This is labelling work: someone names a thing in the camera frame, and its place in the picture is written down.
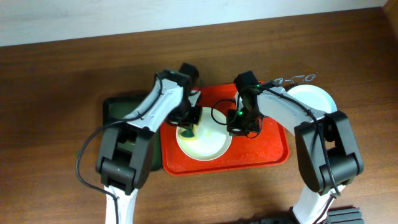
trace white wall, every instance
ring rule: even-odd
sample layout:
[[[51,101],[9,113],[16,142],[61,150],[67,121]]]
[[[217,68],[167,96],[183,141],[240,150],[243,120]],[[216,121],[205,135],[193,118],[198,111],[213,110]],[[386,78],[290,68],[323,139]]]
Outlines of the white wall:
[[[0,0],[0,46],[382,6],[387,0]]]

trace white plate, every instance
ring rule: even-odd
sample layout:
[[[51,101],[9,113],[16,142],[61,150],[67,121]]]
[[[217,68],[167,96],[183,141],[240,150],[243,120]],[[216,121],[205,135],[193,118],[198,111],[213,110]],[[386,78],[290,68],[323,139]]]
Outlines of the white plate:
[[[336,103],[325,90],[313,85],[298,85],[287,92],[314,109],[332,113],[337,111]]]
[[[177,128],[175,137],[177,138],[178,146],[180,149],[192,159],[199,161],[210,161],[223,155],[229,145],[231,145],[232,136],[226,131],[226,126],[217,124],[213,121],[210,115],[211,108],[204,107],[200,122],[195,130],[196,140],[183,140]],[[218,110],[213,110],[213,115],[217,121],[221,123],[226,122],[226,117]]]

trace red tray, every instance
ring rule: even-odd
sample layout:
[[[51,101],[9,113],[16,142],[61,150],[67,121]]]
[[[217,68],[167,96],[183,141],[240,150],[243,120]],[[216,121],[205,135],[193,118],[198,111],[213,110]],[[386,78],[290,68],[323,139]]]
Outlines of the red tray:
[[[210,86],[202,89],[201,100],[198,103],[203,107],[212,107],[220,99],[234,98],[235,93],[234,84]],[[227,101],[217,105],[217,109],[223,114],[230,108],[235,108],[235,105]],[[160,127],[163,167],[171,175],[279,165],[289,156],[285,129],[271,118],[264,119],[262,132],[257,138],[233,137],[229,149],[212,161],[197,161],[185,155],[177,144],[175,130],[176,127],[166,123]]]

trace brown table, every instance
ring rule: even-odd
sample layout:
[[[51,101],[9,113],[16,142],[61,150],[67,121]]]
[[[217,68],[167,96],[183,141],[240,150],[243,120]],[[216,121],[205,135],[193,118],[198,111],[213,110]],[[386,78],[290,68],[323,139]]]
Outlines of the brown table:
[[[333,207],[398,222],[398,48],[381,8],[0,48],[0,223],[103,223],[105,196],[79,183],[75,154],[101,103],[149,90],[154,72],[198,67],[207,85],[316,74],[350,118],[365,170]],[[279,166],[173,177],[151,173],[135,223],[224,223],[286,211],[300,196],[294,138]],[[100,185],[94,163],[81,173]]]

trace wooden surface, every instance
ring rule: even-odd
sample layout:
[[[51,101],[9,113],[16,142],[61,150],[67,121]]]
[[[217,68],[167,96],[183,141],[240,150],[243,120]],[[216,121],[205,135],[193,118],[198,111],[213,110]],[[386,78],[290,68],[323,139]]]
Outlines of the wooden surface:
[[[398,38],[398,0],[388,0],[383,9],[391,23],[392,30]]]
[[[398,220],[398,47],[382,8],[0,48],[0,223],[103,223],[105,196],[81,185],[75,153],[101,103],[149,90],[153,74],[196,65],[207,85],[252,70],[273,80],[316,73],[350,118],[365,170],[333,207],[366,223]],[[286,211],[300,196],[294,138],[279,166],[172,177],[151,173],[134,223],[225,223]],[[94,163],[81,173],[100,185]]]

